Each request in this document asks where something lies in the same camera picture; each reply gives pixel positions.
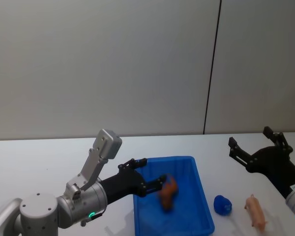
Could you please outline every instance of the blue plastic tray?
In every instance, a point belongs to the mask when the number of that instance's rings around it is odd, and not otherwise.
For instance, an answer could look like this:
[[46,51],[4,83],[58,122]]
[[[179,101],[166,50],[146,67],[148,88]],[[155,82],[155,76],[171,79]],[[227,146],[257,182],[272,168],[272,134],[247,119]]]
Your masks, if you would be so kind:
[[170,173],[176,180],[179,193],[174,208],[164,212],[157,192],[145,198],[133,197],[136,236],[207,236],[214,232],[214,223],[196,163],[191,156],[149,158],[147,165],[138,168],[146,181]]

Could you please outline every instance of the table surface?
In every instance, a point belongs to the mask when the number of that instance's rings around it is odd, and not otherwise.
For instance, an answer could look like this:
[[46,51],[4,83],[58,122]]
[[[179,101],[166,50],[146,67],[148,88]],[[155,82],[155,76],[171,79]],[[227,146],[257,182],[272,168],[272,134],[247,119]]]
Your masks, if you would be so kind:
[[[116,158],[104,166],[100,177],[116,174],[117,165],[130,158],[190,155],[196,160],[214,220],[214,236],[259,235],[244,210],[245,200],[251,194],[259,199],[269,222],[264,235],[295,236],[295,216],[270,181],[261,174],[248,173],[229,157],[230,136],[250,154],[272,145],[262,134],[125,137]],[[295,133],[285,136],[294,149],[290,157],[295,164]],[[37,192],[62,195],[67,181],[81,170],[93,142],[94,138],[0,141],[0,205]],[[228,217],[214,212],[214,197],[219,194],[233,203]],[[59,235],[134,236],[132,196],[109,205],[102,217],[86,227],[76,224],[60,229]]]

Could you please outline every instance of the toy pig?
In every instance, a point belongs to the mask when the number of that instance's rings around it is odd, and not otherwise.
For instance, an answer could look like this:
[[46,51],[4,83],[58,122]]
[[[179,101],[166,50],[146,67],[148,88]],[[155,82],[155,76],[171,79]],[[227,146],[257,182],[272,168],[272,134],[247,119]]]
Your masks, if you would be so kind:
[[261,233],[263,233],[267,222],[265,221],[265,215],[261,209],[259,201],[253,194],[251,194],[250,198],[247,198],[245,209],[248,209],[251,216],[251,226],[256,227]]
[[178,191],[176,181],[170,176],[170,183],[166,182],[161,191],[159,191],[159,197],[161,205],[165,211],[169,211],[173,208],[173,196]]

